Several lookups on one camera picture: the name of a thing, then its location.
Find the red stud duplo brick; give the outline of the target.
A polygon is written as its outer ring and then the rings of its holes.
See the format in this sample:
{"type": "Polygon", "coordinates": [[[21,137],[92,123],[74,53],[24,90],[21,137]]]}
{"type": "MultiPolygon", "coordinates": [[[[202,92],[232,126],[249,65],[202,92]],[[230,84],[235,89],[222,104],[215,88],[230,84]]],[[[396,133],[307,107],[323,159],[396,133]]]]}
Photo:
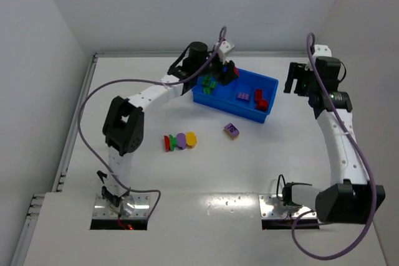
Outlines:
{"type": "Polygon", "coordinates": [[[255,109],[261,112],[266,112],[269,108],[269,102],[265,99],[260,99],[256,102],[255,109]]]}

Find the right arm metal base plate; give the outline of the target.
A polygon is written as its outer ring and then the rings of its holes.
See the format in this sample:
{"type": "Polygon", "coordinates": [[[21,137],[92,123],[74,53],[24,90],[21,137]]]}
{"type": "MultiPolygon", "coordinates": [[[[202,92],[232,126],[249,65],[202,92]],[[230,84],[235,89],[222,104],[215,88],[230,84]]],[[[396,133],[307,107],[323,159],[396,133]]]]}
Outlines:
{"type": "Polygon", "coordinates": [[[293,221],[310,211],[306,206],[284,206],[275,194],[260,194],[259,208],[262,221],[293,221]]]}

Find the red half-round brick cluster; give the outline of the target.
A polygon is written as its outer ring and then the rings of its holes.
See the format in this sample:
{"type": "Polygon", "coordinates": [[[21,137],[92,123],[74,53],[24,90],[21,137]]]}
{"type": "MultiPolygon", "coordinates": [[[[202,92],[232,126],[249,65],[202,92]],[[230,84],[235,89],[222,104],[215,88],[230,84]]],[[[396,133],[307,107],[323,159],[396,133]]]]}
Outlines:
{"type": "Polygon", "coordinates": [[[169,152],[170,151],[170,137],[168,135],[164,136],[164,144],[165,144],[165,151],[169,152]]]}

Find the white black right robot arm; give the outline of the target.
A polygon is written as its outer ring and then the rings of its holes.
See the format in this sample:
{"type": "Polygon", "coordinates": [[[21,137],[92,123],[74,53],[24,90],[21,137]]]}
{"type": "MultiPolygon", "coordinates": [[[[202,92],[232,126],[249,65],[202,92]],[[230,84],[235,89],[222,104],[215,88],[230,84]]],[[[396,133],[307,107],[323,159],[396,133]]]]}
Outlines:
{"type": "Polygon", "coordinates": [[[305,206],[321,222],[366,224],[372,206],[372,187],[365,166],[355,150],[352,103],[338,90],[342,63],[318,57],[316,69],[307,64],[289,65],[285,93],[307,97],[322,130],[330,161],[330,187],[320,191],[307,183],[287,183],[282,190],[285,206],[305,206]]]}

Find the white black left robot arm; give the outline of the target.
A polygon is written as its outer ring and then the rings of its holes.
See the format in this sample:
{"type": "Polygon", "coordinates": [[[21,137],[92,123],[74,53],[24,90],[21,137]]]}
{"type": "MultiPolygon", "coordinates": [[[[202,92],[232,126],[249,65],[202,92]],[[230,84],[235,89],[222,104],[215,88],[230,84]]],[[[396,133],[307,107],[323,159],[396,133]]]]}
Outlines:
{"type": "Polygon", "coordinates": [[[194,90],[194,101],[248,120],[262,123],[266,119],[277,90],[277,81],[263,75],[239,71],[227,56],[234,45],[226,39],[213,50],[202,42],[192,42],[172,63],[159,82],[144,91],[110,104],[102,133],[108,146],[108,174],[99,173],[103,182],[102,196],[113,207],[133,190],[122,182],[130,174],[133,153],[143,141],[144,120],[149,113],[168,101],[194,90]],[[265,98],[250,96],[247,105],[227,94],[229,85],[248,82],[260,89],[265,98]]]}

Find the red rounded duplo brick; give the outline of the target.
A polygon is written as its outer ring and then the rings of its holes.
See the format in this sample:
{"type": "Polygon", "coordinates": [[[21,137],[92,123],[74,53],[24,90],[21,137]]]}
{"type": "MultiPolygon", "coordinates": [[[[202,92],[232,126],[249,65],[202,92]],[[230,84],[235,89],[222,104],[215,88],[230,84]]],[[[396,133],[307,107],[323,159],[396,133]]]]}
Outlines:
{"type": "Polygon", "coordinates": [[[236,77],[239,78],[239,70],[236,67],[234,67],[234,73],[236,77]]]}

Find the green sloped duplo brick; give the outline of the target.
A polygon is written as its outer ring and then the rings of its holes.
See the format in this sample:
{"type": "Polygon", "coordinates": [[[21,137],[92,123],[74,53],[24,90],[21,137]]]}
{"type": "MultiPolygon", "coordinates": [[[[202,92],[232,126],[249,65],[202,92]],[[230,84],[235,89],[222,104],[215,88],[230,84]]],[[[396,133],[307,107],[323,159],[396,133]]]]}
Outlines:
{"type": "Polygon", "coordinates": [[[210,88],[211,84],[212,84],[212,76],[203,77],[202,86],[204,88],[210,88]]]}

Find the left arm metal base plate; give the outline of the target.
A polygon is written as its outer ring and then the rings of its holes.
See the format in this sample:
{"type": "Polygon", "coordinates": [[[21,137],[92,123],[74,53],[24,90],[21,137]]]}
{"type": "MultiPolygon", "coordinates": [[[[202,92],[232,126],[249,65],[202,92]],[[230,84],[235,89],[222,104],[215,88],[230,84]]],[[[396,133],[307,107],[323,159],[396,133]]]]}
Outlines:
{"type": "Polygon", "coordinates": [[[122,197],[119,207],[111,205],[97,194],[92,213],[93,220],[147,220],[150,213],[149,194],[131,194],[122,197]]]}

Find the purple rounded brick cluster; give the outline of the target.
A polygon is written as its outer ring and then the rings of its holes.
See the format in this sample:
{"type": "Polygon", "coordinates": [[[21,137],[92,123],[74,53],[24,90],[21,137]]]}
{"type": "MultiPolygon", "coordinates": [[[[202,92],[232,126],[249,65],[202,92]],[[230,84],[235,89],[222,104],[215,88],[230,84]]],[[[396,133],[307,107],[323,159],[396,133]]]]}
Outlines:
{"type": "Polygon", "coordinates": [[[184,133],[178,133],[176,135],[176,144],[180,150],[184,150],[187,147],[186,135],[184,133]]]}

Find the yellow rounded duplo brick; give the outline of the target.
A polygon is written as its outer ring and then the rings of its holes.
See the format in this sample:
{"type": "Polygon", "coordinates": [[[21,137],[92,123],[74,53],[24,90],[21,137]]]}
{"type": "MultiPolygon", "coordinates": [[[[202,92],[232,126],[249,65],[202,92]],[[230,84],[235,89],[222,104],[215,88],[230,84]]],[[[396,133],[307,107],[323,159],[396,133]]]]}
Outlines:
{"type": "Polygon", "coordinates": [[[188,148],[194,148],[197,145],[197,137],[194,132],[186,133],[186,145],[188,148]]]}

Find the red rectangular duplo brick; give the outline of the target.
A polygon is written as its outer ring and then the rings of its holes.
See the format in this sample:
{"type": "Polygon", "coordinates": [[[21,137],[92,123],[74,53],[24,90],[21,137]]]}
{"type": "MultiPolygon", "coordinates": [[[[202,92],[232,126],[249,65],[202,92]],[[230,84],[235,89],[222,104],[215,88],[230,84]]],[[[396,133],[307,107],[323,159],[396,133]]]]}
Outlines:
{"type": "Polygon", "coordinates": [[[255,89],[254,91],[254,101],[256,103],[263,100],[262,89],[255,89]]]}

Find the purple rounded duplo brick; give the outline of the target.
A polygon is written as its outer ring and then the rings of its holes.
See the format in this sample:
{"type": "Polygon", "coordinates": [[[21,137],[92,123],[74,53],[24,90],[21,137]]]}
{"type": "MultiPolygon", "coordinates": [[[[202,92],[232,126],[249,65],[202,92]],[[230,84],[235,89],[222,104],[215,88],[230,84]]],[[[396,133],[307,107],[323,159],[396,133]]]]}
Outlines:
{"type": "Polygon", "coordinates": [[[238,131],[239,130],[232,124],[232,123],[228,123],[225,127],[224,127],[224,131],[227,132],[234,132],[234,131],[238,131]]]}

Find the green brick cluster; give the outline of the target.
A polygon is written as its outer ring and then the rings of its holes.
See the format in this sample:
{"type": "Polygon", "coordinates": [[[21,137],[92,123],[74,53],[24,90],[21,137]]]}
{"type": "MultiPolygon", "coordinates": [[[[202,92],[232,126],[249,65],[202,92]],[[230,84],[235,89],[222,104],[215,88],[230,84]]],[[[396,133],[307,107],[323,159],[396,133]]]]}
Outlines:
{"type": "Polygon", "coordinates": [[[173,135],[169,135],[170,151],[173,151],[178,147],[177,138],[173,135]]]}

